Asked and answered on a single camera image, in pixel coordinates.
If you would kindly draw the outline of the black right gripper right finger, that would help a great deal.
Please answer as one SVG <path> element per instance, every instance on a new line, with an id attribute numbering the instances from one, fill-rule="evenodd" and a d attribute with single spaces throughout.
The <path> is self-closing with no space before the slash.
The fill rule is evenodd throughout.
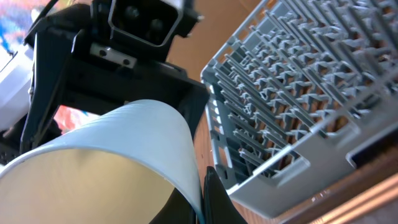
<path id="1" fill-rule="evenodd" d="M 233 205 L 212 166 L 206 168 L 203 196 L 206 224 L 247 224 Z"/>

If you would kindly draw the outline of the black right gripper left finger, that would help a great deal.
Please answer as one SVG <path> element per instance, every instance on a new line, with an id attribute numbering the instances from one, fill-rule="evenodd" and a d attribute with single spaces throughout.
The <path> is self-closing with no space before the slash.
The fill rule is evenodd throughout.
<path id="1" fill-rule="evenodd" d="M 196 213 L 186 198 L 174 189 L 160 212 L 150 224 L 196 224 Z"/>

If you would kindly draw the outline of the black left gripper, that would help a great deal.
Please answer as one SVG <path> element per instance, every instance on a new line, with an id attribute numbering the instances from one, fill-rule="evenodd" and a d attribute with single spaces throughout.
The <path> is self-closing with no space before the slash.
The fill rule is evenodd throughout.
<path id="1" fill-rule="evenodd" d="M 19 150 L 47 142 L 47 130 L 62 105 L 102 115 L 127 102 L 157 100 L 175 108 L 195 133 L 209 99 L 204 84 L 166 61 L 139 58 L 132 65 L 90 54 L 91 4 L 53 11 L 48 3 L 33 22 L 25 43 L 34 50 L 30 108 Z"/>

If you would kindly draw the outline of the light blue bowl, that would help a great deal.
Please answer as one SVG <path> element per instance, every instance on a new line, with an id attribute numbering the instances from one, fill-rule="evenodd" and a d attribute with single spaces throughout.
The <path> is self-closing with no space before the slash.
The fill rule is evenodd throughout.
<path id="1" fill-rule="evenodd" d="M 170 105 L 138 100 L 8 163 L 2 223 L 149 223 L 173 191 L 204 221 L 190 128 Z"/>

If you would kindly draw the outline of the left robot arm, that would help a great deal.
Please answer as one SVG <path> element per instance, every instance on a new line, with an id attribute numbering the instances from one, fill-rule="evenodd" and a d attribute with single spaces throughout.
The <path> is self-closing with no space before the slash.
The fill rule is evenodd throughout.
<path id="1" fill-rule="evenodd" d="M 136 100 L 175 108 L 194 133 L 209 98 L 166 61 L 173 39 L 202 16 L 193 1 L 48 2 L 1 69 L 1 154 L 18 156 L 61 133 L 59 107 L 102 115 Z"/>

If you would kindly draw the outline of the grey plastic dish rack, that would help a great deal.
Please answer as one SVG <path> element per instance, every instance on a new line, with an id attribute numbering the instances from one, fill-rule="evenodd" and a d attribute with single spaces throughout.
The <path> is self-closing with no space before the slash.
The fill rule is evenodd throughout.
<path id="1" fill-rule="evenodd" d="M 201 80 L 227 194 L 275 218 L 397 130 L 397 0 L 261 1 Z"/>

